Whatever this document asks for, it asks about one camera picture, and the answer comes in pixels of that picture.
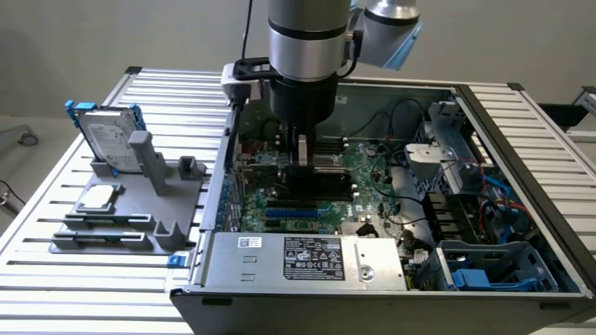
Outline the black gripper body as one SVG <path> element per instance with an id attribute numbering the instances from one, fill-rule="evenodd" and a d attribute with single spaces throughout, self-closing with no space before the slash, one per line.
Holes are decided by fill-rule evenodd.
<path id="1" fill-rule="evenodd" d="M 312 130 L 333 113 L 339 77 L 299 82 L 285 77 L 271 80 L 271 110 L 297 130 Z"/>

